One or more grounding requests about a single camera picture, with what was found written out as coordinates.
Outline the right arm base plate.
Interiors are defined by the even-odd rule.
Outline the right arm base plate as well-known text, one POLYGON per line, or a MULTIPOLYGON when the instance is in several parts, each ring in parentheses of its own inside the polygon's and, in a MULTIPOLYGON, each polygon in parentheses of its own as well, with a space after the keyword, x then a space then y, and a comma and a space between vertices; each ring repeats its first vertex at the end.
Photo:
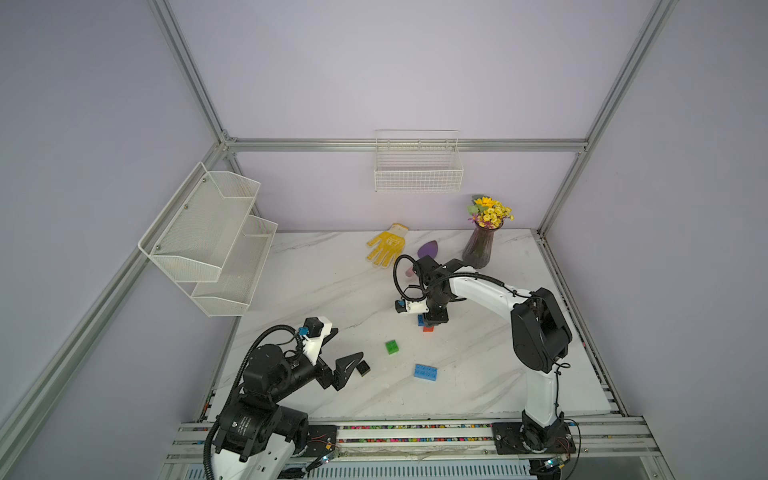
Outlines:
POLYGON ((576 453, 570 428, 563 421, 546 428, 536 423, 528 425, 523 422, 495 422, 491 429, 499 455, 576 453))

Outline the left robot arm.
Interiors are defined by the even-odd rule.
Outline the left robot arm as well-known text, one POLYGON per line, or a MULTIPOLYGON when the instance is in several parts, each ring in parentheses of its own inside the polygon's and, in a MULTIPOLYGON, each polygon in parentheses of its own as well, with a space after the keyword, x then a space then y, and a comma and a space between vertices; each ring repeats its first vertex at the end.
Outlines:
POLYGON ((280 402, 315 381, 342 390, 364 354, 356 352, 330 367, 321 352, 338 329, 325 317, 309 317, 300 328, 267 328, 249 347, 221 412, 203 443, 206 479, 303 479, 336 453, 329 435, 323 451, 307 465, 288 462, 310 448, 308 414, 280 402))

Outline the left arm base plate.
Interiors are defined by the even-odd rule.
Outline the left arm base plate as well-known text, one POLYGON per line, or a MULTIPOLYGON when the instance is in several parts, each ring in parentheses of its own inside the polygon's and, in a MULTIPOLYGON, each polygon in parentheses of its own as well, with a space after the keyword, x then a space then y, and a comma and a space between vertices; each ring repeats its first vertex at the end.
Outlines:
POLYGON ((316 458, 330 452, 337 443, 337 425, 310 424, 305 448, 300 458, 316 458))

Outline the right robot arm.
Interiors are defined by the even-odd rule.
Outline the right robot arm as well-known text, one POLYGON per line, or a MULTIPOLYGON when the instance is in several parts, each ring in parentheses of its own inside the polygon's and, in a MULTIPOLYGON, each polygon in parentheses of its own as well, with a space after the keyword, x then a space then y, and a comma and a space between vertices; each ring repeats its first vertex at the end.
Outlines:
POLYGON ((406 254, 394 261, 393 283, 400 295, 396 311, 419 315, 426 327, 447 323, 448 305, 460 301, 507 320, 513 352, 527 369, 520 443, 532 453, 556 444, 565 428, 559 378, 573 333, 550 290, 509 286, 458 259, 440 264, 429 256, 415 259, 406 254))

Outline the black lego brick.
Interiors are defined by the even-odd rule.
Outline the black lego brick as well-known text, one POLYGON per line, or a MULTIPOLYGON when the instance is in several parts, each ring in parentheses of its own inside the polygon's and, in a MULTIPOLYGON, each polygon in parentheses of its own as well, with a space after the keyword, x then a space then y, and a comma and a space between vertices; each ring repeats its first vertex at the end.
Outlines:
POLYGON ((369 365, 367 364, 366 361, 361 361, 357 365, 357 371, 359 372, 359 374, 361 376, 365 376, 370 371, 370 367, 369 367, 369 365))

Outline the green lego brick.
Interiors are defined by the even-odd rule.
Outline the green lego brick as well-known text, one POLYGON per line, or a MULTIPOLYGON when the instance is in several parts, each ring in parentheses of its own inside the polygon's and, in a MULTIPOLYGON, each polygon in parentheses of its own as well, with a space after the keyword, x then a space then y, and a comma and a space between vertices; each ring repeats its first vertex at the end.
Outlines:
POLYGON ((399 352, 399 346, 395 340, 386 342, 385 347, 389 355, 393 355, 399 352))

